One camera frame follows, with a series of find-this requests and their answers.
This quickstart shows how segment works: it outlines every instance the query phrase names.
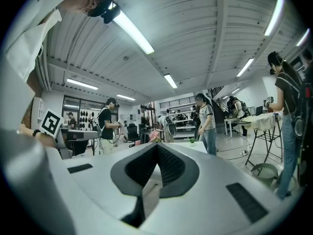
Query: beige shorts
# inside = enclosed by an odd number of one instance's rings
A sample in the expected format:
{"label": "beige shorts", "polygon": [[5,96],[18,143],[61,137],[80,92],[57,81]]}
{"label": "beige shorts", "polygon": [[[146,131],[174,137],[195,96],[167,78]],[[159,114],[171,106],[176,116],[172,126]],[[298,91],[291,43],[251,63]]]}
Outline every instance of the beige shorts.
{"label": "beige shorts", "polygon": [[113,140],[100,139],[101,149],[100,154],[107,154],[113,152]]}

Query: bucket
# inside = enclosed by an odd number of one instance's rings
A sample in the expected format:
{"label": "bucket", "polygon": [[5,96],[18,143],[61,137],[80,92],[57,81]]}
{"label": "bucket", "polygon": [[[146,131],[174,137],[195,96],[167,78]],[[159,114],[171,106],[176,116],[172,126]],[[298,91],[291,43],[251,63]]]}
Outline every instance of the bucket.
{"label": "bucket", "polygon": [[277,173],[277,168],[268,163],[257,164],[252,170],[252,176],[268,187],[277,178]]}

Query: black bracelet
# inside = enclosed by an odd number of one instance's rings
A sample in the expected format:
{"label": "black bracelet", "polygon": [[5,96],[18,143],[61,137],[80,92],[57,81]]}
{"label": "black bracelet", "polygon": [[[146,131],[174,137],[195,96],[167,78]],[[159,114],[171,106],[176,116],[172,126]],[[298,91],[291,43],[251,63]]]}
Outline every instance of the black bracelet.
{"label": "black bracelet", "polygon": [[33,137],[35,137],[38,132],[40,132],[40,130],[38,129],[34,130]]}

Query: black slot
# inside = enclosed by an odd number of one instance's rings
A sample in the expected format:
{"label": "black slot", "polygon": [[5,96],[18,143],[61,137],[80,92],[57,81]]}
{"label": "black slot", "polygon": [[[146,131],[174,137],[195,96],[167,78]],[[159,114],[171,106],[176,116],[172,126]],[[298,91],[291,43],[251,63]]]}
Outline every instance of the black slot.
{"label": "black slot", "polygon": [[92,165],[90,164],[83,164],[83,165],[79,165],[79,166],[75,166],[75,167],[70,167],[70,168],[67,168],[69,173],[72,174],[72,173],[76,173],[76,172],[79,172],[79,171],[82,171],[82,170],[87,170],[87,169],[90,169],[92,168]]}
{"label": "black slot", "polygon": [[226,186],[251,223],[268,214],[263,206],[239,183]]}

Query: striped sleeve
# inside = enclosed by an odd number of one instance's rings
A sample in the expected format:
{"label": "striped sleeve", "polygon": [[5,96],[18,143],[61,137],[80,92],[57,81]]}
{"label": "striped sleeve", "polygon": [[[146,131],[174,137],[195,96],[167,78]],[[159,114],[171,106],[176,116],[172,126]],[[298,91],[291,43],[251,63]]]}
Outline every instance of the striped sleeve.
{"label": "striped sleeve", "polygon": [[207,108],[206,108],[206,115],[207,116],[208,115],[213,115],[213,108],[212,108],[212,106],[209,105],[209,104],[207,104],[206,106],[207,106]]}

